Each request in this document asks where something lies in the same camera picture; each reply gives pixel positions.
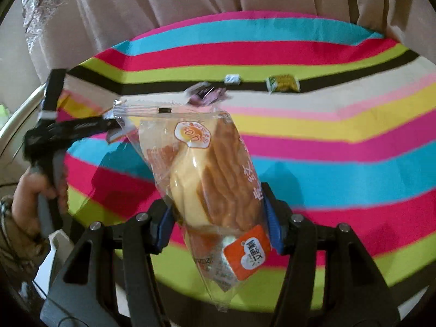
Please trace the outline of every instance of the multicolored tablecloth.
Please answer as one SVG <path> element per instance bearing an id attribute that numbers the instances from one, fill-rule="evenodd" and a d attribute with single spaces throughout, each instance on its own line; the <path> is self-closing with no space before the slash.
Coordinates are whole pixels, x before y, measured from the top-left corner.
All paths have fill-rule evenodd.
<path id="1" fill-rule="evenodd" d="M 315 16 L 224 13 L 147 32 L 69 74 L 59 120 L 101 113 L 119 95 L 186 101 L 176 91 L 240 74 L 222 107 L 277 198 L 316 223 L 351 224 L 390 286 L 436 259 L 436 66 L 394 40 Z M 302 92 L 268 95 L 277 74 L 295 75 Z M 70 212 L 85 225 L 121 222 L 158 198 L 127 141 L 87 138 L 65 161 Z M 272 311 L 287 262 L 272 254 L 232 307 Z M 208 300 L 178 229 L 153 264 L 164 284 Z"/>

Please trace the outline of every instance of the bread roll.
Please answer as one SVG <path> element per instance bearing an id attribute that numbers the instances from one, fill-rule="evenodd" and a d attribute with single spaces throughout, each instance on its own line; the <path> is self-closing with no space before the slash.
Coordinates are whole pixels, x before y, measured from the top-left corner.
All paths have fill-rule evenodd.
<path id="1" fill-rule="evenodd" d="M 181 142 L 171 166 L 171 196 L 188 227 L 248 231 L 260 219 L 260 184 L 234 123 L 221 115 L 201 122 L 210 133 L 206 148 Z"/>

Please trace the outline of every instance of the metal screw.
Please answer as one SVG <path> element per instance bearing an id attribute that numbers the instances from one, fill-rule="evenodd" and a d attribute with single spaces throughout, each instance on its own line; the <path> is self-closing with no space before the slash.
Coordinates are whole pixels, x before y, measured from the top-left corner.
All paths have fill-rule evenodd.
<path id="1" fill-rule="evenodd" d="M 93 222 L 89 228 L 93 231 L 97 231 L 99 228 L 101 228 L 102 223 L 101 222 Z"/>
<path id="2" fill-rule="evenodd" d="M 339 230 L 341 230 L 342 232 L 350 232 L 351 227 L 348 224 L 345 224 L 344 222 L 338 225 Z"/>
<path id="3" fill-rule="evenodd" d="M 292 214 L 292 216 L 291 216 L 291 220 L 292 220 L 293 222 L 298 222 L 298 223 L 300 223 L 300 222 L 302 222 L 302 221 L 304 220 L 304 216 L 302 216 L 301 214 Z"/>
<path id="4" fill-rule="evenodd" d="M 144 222 L 147 219 L 148 219 L 148 214 L 147 213 L 139 213 L 136 216 L 136 220 L 139 221 L 139 222 Z"/>

